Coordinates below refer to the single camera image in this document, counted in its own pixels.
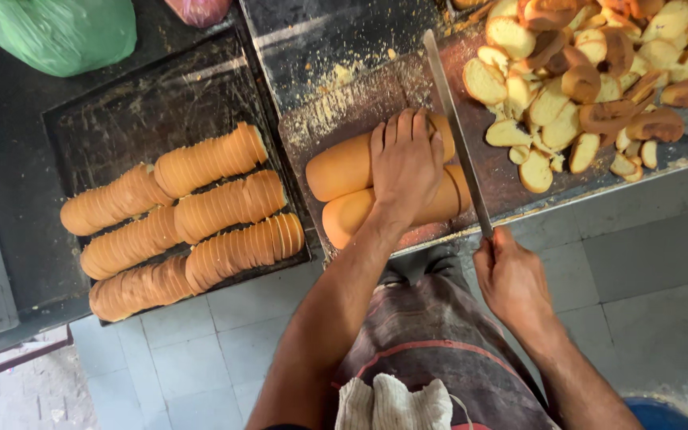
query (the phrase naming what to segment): plastic bag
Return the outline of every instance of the plastic bag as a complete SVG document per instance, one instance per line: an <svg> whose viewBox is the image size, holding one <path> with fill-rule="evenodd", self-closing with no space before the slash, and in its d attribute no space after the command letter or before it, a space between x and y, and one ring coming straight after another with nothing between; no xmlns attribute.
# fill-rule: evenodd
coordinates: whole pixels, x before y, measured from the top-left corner
<svg viewBox="0 0 688 430"><path fill-rule="evenodd" d="M136 41L131 0L0 0L0 46L53 76L118 63Z"/></svg>
<svg viewBox="0 0 688 430"><path fill-rule="evenodd" d="M208 27L222 21L232 0L166 0L185 24Z"/></svg>

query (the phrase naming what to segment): green plastic bag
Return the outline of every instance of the green plastic bag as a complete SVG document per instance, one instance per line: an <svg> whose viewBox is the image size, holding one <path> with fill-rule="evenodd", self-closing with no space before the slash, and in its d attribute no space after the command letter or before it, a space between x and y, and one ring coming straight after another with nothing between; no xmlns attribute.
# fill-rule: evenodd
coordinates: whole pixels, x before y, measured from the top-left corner
<svg viewBox="0 0 688 430"><path fill-rule="evenodd" d="M53 76L118 63L136 41L131 0L0 0L0 46Z"/></svg>

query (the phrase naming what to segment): white cloth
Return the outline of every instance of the white cloth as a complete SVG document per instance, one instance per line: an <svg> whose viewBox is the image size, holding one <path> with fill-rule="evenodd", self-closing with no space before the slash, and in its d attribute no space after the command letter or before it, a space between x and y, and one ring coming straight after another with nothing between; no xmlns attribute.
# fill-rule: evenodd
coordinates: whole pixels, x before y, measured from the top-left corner
<svg viewBox="0 0 688 430"><path fill-rule="evenodd" d="M410 393L399 379L380 373L373 388L359 378L341 387L336 430L450 429L452 417L453 403L441 380Z"/></svg>

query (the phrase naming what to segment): left hand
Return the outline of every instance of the left hand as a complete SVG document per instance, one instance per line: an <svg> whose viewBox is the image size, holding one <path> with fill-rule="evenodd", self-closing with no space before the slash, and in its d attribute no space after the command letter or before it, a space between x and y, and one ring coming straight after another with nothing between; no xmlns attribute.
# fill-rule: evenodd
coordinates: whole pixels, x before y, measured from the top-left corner
<svg viewBox="0 0 688 430"><path fill-rule="evenodd" d="M443 175L442 134L428 136L426 121L426 109L406 109L371 136L374 210L405 228L434 198Z"/></svg>

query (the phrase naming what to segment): person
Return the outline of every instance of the person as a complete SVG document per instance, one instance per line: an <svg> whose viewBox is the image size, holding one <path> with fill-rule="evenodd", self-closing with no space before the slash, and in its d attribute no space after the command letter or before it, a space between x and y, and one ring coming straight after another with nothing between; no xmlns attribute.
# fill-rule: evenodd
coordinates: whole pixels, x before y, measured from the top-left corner
<svg viewBox="0 0 688 430"><path fill-rule="evenodd" d="M382 421L374 428L441 427L406 424L411 416L425 419L423 412L392 416L405 414L405 407L385 412L387 406L371 406L386 402L389 391L368 404L373 410L361 421L365 425L351 425L352 417L342 425L342 416L356 412L350 403L342 408L349 402L342 386L354 379L364 383L355 388L386 390L394 380L410 393L432 388L422 399L446 390L452 403L436 397L445 427L641 428L569 339L551 305L540 259L508 228L496 227L492 241L480 242L473 255L477 281L489 309L540 370L547 400L471 296L452 252L435 255L416 285L389 271L379 280L398 240L440 183L442 136L427 135L425 114L407 109L374 130L373 209L291 318L247 428L329 428L334 419L338 428L370 428L368 419Z"/></svg>

